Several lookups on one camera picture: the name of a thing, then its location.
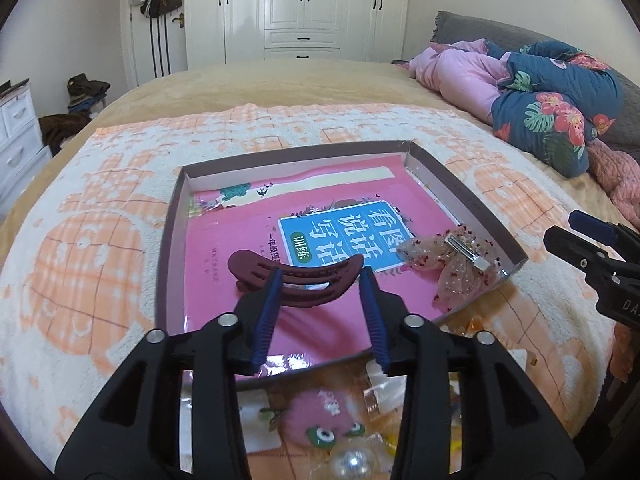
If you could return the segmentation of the sheer brown bow hair clip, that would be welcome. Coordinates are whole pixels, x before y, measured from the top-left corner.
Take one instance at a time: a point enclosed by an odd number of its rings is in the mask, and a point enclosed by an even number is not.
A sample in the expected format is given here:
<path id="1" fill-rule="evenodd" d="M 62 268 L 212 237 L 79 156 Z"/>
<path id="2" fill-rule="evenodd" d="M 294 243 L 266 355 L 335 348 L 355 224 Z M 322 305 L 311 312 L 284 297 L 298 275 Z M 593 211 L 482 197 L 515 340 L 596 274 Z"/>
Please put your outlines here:
<path id="1" fill-rule="evenodd" d="M 439 273 L 433 306 L 442 313 L 462 308 L 499 281 L 501 261 L 494 243 L 465 224 L 410 238 L 396 254 L 415 271 Z"/>

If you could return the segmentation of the pearl hair tie packet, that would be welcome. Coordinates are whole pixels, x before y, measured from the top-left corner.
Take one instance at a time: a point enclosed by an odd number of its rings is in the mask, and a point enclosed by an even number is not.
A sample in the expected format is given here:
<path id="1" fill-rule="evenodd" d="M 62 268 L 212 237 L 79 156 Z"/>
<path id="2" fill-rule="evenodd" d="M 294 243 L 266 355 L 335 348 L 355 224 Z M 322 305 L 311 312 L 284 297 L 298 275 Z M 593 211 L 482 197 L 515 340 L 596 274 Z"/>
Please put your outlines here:
<path id="1" fill-rule="evenodd" d="M 314 450 L 309 462 L 311 479 L 389 479 L 395 455 L 379 434 L 347 438 L 333 448 Z"/>

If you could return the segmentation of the pink pompom hair clip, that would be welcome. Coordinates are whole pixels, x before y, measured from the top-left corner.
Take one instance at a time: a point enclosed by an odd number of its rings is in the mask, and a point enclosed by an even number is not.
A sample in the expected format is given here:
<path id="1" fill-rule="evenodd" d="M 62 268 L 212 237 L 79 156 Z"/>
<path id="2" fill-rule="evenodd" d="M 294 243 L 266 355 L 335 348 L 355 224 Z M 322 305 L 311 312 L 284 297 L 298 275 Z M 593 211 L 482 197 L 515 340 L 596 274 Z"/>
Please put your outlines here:
<path id="1" fill-rule="evenodd" d="M 360 438 L 366 426 L 349 411 L 342 392 L 310 389 L 294 394 L 284 408 L 261 408 L 270 431 L 278 430 L 299 446 L 329 450 L 339 440 Z"/>

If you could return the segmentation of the maroon oval hair clip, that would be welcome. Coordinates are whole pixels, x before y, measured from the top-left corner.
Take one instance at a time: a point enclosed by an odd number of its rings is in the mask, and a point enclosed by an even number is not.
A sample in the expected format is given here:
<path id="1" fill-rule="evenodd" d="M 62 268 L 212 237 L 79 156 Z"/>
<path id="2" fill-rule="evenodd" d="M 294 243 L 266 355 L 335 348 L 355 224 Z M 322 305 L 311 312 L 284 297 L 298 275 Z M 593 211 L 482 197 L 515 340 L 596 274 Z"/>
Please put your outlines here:
<path id="1" fill-rule="evenodd" d="M 242 294 L 257 292 L 274 271 L 282 274 L 281 304 L 309 309 L 328 304 L 344 295 L 356 282 L 363 268 L 362 255 L 354 255 L 329 266 L 289 266 L 251 252 L 238 250 L 228 259 L 228 269 Z"/>

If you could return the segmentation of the earring card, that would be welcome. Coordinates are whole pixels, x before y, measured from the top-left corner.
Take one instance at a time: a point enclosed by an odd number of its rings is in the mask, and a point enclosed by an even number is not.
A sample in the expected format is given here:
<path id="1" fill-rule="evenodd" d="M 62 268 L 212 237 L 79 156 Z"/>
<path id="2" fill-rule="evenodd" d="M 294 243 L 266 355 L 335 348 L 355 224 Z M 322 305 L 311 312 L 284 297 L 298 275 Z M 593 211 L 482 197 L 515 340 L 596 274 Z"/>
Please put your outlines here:
<path id="1" fill-rule="evenodd" d="M 270 408 L 268 394 L 256 389 L 238 393 L 239 413 L 243 440 L 247 454 L 280 448 L 282 441 L 275 429 L 270 428 L 274 411 Z M 180 469 L 192 471 L 192 393 L 191 386 L 182 387 L 179 412 L 179 462 Z"/>

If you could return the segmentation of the white card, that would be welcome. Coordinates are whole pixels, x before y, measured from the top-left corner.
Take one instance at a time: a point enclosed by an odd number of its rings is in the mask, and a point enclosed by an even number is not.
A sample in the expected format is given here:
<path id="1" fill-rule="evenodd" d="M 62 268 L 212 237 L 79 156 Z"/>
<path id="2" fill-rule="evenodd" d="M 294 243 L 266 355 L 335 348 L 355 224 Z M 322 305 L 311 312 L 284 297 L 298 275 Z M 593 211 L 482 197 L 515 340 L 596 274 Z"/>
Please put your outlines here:
<path id="1" fill-rule="evenodd" d="M 363 402 L 371 420 L 377 420 L 404 405 L 407 377 L 387 376 L 378 362 L 366 363 L 367 387 L 363 390 Z"/>

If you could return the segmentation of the dark pink knitted blanket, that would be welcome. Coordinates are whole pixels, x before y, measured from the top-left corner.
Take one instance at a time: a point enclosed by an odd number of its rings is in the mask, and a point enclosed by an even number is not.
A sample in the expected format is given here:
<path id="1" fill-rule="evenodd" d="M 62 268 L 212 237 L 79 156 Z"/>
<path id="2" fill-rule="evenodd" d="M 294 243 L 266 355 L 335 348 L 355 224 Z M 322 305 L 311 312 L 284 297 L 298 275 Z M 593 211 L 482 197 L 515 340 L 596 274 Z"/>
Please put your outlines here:
<path id="1" fill-rule="evenodd" d="M 629 154 L 614 151 L 599 139 L 587 145 L 590 174 L 625 219 L 639 229 L 639 164 Z"/>

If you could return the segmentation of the grey pillow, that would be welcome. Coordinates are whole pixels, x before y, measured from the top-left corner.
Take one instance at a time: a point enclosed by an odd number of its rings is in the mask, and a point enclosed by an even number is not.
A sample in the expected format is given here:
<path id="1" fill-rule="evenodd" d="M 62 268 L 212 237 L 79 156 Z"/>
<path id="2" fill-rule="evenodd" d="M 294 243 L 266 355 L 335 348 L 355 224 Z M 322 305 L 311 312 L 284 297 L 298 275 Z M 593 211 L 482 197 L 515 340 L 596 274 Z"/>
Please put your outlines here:
<path id="1" fill-rule="evenodd" d="M 612 150 L 639 158 L 639 86 L 571 44 L 525 28 L 440 10 L 432 40 L 438 44 L 484 39 L 488 55 L 508 61 L 505 83 L 518 91 L 562 94 L 586 118 L 585 138 L 600 136 Z"/>

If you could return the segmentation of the blue floral quilt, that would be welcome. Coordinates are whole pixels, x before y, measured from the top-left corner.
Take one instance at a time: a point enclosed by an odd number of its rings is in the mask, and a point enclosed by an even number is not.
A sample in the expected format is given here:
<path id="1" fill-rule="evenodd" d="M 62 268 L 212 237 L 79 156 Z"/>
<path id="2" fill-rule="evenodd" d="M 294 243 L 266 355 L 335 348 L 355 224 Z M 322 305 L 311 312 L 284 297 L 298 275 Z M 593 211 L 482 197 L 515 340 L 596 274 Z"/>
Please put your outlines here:
<path id="1" fill-rule="evenodd" d="M 510 57 L 506 53 L 501 58 L 508 69 Z M 507 87 L 510 76 L 498 83 L 500 96 L 491 107 L 495 135 L 564 177 L 584 174 L 589 168 L 587 145 L 598 138 L 585 138 L 584 114 L 562 94 Z"/>

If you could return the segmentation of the orange white fleece blanket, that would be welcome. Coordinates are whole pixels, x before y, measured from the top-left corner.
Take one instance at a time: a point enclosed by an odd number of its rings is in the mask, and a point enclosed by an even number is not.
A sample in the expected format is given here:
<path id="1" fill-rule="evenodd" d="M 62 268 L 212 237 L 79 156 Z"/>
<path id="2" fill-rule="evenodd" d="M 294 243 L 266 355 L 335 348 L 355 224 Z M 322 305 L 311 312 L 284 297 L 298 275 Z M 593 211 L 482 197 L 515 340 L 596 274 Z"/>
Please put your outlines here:
<path id="1" fill-rule="evenodd" d="M 6 219 L 1 271 L 1 403 L 52 467 L 88 408 L 152 325 L 160 232 L 182 166 L 356 141 L 413 141 L 506 224 L 528 260 L 473 310 L 534 352 L 534 381 L 570 434 L 596 405 L 614 324 L 578 272 L 547 255 L 544 230 L 576 208 L 572 182 L 455 110 L 417 105 L 259 107 L 94 122 Z"/>

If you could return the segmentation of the brown shallow cardboard tray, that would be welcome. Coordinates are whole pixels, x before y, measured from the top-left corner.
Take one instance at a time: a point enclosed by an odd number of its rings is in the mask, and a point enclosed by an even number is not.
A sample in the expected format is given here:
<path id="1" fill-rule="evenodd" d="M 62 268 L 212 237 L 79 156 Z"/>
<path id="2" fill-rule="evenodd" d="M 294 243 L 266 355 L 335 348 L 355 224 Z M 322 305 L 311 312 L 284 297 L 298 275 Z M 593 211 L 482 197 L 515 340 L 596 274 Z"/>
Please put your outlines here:
<path id="1" fill-rule="evenodd" d="M 180 169 L 169 202 L 156 279 L 155 321 L 171 335 L 232 310 L 241 292 L 228 267 L 249 250 L 308 270 L 358 255 L 411 312 L 439 321 L 436 272 L 397 255 L 415 236 L 459 226 L 505 281 L 526 253 L 504 224 L 413 141 L 368 141 L 232 156 Z"/>

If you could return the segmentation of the white drawer cabinet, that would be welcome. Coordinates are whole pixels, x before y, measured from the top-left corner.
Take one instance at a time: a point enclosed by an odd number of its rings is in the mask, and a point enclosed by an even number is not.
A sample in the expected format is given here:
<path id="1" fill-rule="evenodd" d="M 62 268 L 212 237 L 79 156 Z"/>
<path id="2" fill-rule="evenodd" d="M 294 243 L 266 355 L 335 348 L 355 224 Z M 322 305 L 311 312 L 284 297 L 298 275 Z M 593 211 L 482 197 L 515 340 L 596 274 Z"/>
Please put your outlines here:
<path id="1" fill-rule="evenodd" d="M 6 220 L 17 199 L 51 159 L 43 144 L 29 80 L 1 93 L 0 207 Z"/>

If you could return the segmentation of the dark clothes pile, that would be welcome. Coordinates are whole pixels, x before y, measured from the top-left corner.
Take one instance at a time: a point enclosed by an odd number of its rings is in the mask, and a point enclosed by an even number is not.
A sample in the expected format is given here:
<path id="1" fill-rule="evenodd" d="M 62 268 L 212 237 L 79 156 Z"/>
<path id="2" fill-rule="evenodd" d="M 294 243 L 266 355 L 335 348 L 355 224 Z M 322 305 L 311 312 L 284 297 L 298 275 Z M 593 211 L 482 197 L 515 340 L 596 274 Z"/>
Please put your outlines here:
<path id="1" fill-rule="evenodd" d="M 80 133 L 91 122 L 91 109 L 96 104 L 105 104 L 111 85 L 103 80 L 89 79 L 85 73 L 67 81 L 70 102 L 67 112 L 39 118 L 41 140 L 53 156 L 58 154 L 66 141 Z"/>

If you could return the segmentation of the white door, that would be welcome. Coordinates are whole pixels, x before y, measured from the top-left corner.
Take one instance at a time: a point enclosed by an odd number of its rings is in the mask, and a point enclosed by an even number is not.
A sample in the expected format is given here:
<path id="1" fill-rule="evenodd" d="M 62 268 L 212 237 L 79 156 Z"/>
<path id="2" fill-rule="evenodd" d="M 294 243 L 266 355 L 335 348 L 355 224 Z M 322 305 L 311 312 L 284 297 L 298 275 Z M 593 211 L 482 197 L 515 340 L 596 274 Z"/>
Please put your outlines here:
<path id="1" fill-rule="evenodd" d="M 183 10 L 182 6 L 151 20 L 138 6 L 130 6 L 129 0 L 122 0 L 122 55 L 130 89 L 188 68 Z"/>

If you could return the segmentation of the white wardrobe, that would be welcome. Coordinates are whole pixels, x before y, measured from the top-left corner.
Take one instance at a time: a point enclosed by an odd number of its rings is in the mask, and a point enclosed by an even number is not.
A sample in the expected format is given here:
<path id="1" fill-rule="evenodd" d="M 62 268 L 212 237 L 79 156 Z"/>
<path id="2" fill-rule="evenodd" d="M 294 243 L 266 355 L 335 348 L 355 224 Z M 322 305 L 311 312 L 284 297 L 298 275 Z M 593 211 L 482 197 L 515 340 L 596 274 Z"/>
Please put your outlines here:
<path id="1" fill-rule="evenodd" d="M 273 58 L 389 63 L 402 55 L 408 0 L 184 0 L 186 65 Z"/>

